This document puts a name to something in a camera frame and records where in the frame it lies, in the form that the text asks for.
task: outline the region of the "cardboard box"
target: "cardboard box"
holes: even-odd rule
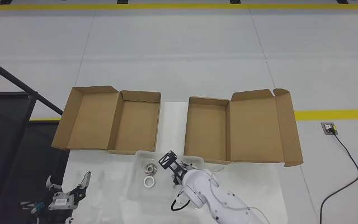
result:
[[[303,163],[290,92],[236,92],[231,100],[190,97],[184,155],[206,162]]]
[[[108,150],[134,155],[156,148],[160,92],[121,91],[111,86],[71,90],[52,147]]]

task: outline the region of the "floor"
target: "floor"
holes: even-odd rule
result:
[[[356,109],[356,21],[339,10],[1,11],[0,65],[62,109],[73,86],[90,85],[163,101],[285,88],[295,110]],[[16,89],[0,78],[0,91]],[[39,103],[33,117],[58,116]],[[332,121],[358,159],[358,121]],[[320,122],[297,123],[304,163],[277,165],[290,224],[318,223],[322,200],[357,175]],[[327,201],[323,223],[355,223],[357,190]]]

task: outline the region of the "yellow tape stripe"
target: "yellow tape stripe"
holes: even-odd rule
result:
[[[61,118],[34,118],[30,119],[32,122],[45,122],[45,121],[53,121],[53,120],[61,120]]]
[[[0,10],[156,10],[156,9],[255,9],[255,10],[358,10],[358,4],[29,4],[1,5]]]
[[[296,120],[354,120],[358,110],[302,110],[295,111]],[[60,118],[35,118],[31,121],[60,120]]]

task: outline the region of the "transparent container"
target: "transparent container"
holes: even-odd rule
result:
[[[163,169],[159,160],[164,153],[138,151],[135,154],[135,161],[129,179],[127,198],[138,202],[172,202],[177,196],[182,186],[175,186],[170,169]],[[185,161],[193,164],[194,167],[202,169],[204,160],[195,156],[178,156],[177,161]],[[144,178],[147,177],[144,168],[147,164],[155,164],[157,172],[154,177],[154,186],[146,188]]]

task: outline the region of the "table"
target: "table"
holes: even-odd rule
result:
[[[172,150],[177,155],[183,155],[187,106],[187,102],[162,103],[156,152]],[[128,200],[126,194],[133,161],[134,156],[111,155],[106,151],[70,152],[63,180],[64,192],[80,183],[87,171],[92,173],[86,198],[73,213],[74,223],[216,223],[207,206],[196,209],[190,205],[172,212],[170,204]],[[211,170],[224,166],[224,170],[216,173],[222,186],[248,206],[259,208],[272,224],[288,223],[274,164],[232,162],[229,165],[205,166]]]

